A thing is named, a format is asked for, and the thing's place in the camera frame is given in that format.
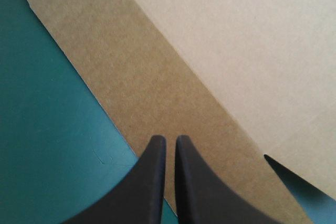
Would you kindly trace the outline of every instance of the brown cardboard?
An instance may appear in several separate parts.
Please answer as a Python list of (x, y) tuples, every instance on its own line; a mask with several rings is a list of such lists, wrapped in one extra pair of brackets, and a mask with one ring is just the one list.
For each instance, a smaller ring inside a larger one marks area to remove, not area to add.
[(175, 139), (188, 134), (218, 176), (284, 223), (311, 223), (262, 153), (134, 0), (28, 0), (139, 155), (167, 138), (166, 199), (174, 202)]
[(336, 198), (336, 0), (136, 0), (263, 153)]

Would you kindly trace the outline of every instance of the light beige paper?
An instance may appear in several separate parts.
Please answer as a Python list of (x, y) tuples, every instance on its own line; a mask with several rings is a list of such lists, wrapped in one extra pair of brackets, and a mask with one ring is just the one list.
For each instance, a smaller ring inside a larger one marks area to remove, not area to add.
[(284, 223), (311, 223), (262, 153), (134, 0), (28, 0), (139, 155), (167, 138), (165, 196), (174, 203), (174, 149), (188, 134), (233, 190)]
[(263, 153), (336, 198), (336, 0), (136, 0)]

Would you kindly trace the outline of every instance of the teal surface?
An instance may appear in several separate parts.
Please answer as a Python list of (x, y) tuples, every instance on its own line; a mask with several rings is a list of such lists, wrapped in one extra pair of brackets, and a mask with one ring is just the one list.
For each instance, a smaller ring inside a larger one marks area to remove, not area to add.
[[(136, 161), (26, 0), (0, 0), (0, 222), (61, 222)], [(336, 223), (333, 199), (275, 170), (315, 223)], [(162, 223), (177, 223), (166, 203)]]

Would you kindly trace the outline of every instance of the cardboard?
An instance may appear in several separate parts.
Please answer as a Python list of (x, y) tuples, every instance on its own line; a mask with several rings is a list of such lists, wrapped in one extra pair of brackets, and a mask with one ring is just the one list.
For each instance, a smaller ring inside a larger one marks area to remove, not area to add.
[(136, 0), (272, 156), (336, 198), (336, 0)]
[(166, 136), (171, 204), (175, 139), (188, 134), (217, 175), (255, 207), (284, 223), (311, 223), (134, 0), (28, 2), (138, 155), (151, 135)]

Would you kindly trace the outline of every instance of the cardboard sheet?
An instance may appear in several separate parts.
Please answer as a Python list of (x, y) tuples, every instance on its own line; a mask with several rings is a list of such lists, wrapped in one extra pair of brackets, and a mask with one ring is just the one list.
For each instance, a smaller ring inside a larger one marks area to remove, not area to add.
[(136, 0), (263, 153), (336, 198), (336, 0)]
[(311, 223), (134, 0), (28, 2), (138, 155), (152, 134), (166, 136), (171, 204), (175, 139), (188, 134), (219, 177), (255, 207), (284, 223)]

